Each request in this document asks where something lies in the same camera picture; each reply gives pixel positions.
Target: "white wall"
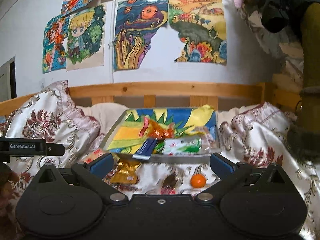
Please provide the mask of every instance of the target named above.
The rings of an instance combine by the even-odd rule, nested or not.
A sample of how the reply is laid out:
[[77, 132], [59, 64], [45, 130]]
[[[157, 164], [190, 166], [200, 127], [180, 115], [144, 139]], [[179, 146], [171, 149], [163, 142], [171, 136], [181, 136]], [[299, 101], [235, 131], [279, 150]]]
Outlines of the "white wall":
[[[42, 45], [44, 28], [61, 10], [62, 0], [18, 0], [0, 5], [0, 66], [16, 58], [17, 96], [37, 92], [41, 85], [68, 79], [70, 86], [110, 82], [110, 26], [112, 1], [107, 1], [104, 66], [66, 72], [42, 74]], [[224, 0], [227, 22], [227, 66], [209, 63], [174, 63], [183, 44], [178, 33], [160, 28], [151, 40], [139, 70], [114, 73], [114, 82], [128, 81], [206, 81], [251, 84], [271, 81], [278, 63], [260, 49], [245, 22], [236, 13], [230, 0]]]

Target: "wooden slat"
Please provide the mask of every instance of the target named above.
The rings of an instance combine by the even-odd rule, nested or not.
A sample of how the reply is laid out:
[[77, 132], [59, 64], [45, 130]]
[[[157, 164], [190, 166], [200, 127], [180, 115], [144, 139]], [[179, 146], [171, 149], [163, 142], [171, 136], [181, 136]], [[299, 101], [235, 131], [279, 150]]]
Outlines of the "wooden slat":
[[156, 107], [156, 95], [143, 96], [143, 107], [144, 108]]
[[209, 105], [214, 110], [218, 109], [218, 97], [190, 96], [190, 106]]
[[285, 90], [275, 89], [272, 104], [279, 104], [281, 106], [287, 106], [291, 109], [295, 109], [298, 102], [301, 100], [299, 94], [288, 92]]
[[4, 102], [0, 102], [0, 115], [9, 115], [12, 111], [18, 109], [27, 100], [29, 100], [34, 94], [26, 95], [23, 97], [18, 97], [10, 99]]
[[261, 91], [261, 103], [269, 102], [272, 103], [273, 91], [275, 89], [275, 85], [273, 83], [259, 83], [259, 86], [262, 87]]
[[206, 82], [131, 82], [71, 87], [70, 94], [79, 97], [105, 96], [219, 96], [251, 98], [261, 101], [259, 85], [238, 85]]
[[92, 103], [92, 105], [95, 105], [98, 103], [113, 103], [113, 96], [92, 97], [91, 103]]

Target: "orange candy wrapper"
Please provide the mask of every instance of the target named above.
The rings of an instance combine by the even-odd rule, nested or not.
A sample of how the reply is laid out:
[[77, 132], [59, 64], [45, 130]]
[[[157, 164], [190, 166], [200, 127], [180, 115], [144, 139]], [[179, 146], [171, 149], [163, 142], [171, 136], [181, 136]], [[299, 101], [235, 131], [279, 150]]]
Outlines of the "orange candy wrapper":
[[168, 125], [167, 129], [162, 128], [156, 121], [144, 117], [143, 128], [139, 134], [140, 137], [147, 136], [155, 139], [164, 140], [174, 137], [174, 123]]

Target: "screw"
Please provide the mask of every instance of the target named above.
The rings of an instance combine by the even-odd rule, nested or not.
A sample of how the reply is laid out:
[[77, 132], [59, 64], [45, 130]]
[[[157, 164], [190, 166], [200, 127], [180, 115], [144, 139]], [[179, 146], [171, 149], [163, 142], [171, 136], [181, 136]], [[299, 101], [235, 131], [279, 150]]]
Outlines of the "screw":
[[122, 193], [114, 193], [110, 196], [110, 199], [115, 202], [120, 202], [120, 201], [125, 200], [125, 195]]
[[213, 195], [210, 193], [200, 193], [197, 197], [202, 201], [209, 201], [213, 199]]
[[159, 199], [159, 200], [158, 200], [158, 203], [159, 203], [160, 205], [163, 205], [164, 203], [166, 203], [166, 201], [165, 201], [164, 199]]

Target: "olive green fabric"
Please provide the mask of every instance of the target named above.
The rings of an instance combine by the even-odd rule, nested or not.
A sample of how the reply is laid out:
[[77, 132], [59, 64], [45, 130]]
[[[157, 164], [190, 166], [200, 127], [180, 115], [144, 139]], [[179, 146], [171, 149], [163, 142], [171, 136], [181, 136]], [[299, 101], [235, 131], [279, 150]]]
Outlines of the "olive green fabric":
[[[308, 7], [301, 22], [304, 53], [303, 87], [320, 86], [320, 4]], [[303, 94], [299, 125], [307, 131], [320, 131], [320, 95]]]

